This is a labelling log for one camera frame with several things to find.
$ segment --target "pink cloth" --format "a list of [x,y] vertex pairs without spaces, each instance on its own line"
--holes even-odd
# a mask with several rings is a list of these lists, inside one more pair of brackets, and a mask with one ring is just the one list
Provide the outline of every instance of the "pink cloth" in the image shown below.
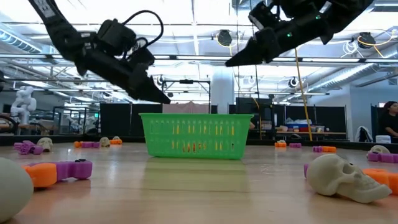
[[182,104],[171,104],[171,105],[163,105],[163,113],[165,114],[208,114],[209,113],[209,105],[201,105],[193,103],[192,101],[189,103]]

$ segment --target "skull eye socket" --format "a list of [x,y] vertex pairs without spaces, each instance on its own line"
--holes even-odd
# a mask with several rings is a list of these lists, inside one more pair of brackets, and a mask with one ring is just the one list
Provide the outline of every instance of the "skull eye socket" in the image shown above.
[[354,169],[354,167],[353,167],[353,165],[351,163],[350,164],[344,164],[343,173],[352,174],[354,171],[355,171],[355,169]]

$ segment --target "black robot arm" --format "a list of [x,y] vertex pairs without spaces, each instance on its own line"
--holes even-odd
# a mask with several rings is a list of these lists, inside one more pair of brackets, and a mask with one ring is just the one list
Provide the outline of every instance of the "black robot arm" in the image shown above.
[[[163,23],[152,11],[140,11],[126,22],[116,19],[106,20],[98,33],[78,32],[60,12],[54,0],[29,0],[43,20],[44,26],[55,48],[66,60],[75,63],[80,75],[90,70],[113,85],[125,90],[136,100],[147,100],[158,103],[170,103],[170,99],[160,91],[146,70],[155,61],[147,49],[163,34]],[[155,15],[161,24],[161,33],[155,40],[148,42],[125,25],[141,13]]]
[[[287,50],[320,37],[327,44],[333,35],[356,19],[373,0],[330,0],[324,13],[320,9],[326,0],[275,0],[266,6],[258,3],[249,13],[249,20],[259,29],[246,47],[230,58],[227,67],[269,63]],[[282,21],[278,7],[291,20]]]

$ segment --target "column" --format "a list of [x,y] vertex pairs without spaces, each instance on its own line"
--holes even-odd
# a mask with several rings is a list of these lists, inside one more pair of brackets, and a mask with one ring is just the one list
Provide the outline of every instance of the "column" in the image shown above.
[[234,104],[234,75],[232,68],[215,67],[211,77],[211,105],[218,106],[219,114],[228,114],[228,105]]

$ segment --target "person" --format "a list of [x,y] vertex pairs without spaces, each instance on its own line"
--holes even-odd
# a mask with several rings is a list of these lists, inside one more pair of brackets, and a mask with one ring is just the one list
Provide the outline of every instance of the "person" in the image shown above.
[[379,135],[398,137],[398,103],[388,101],[383,108],[384,111],[379,118]]

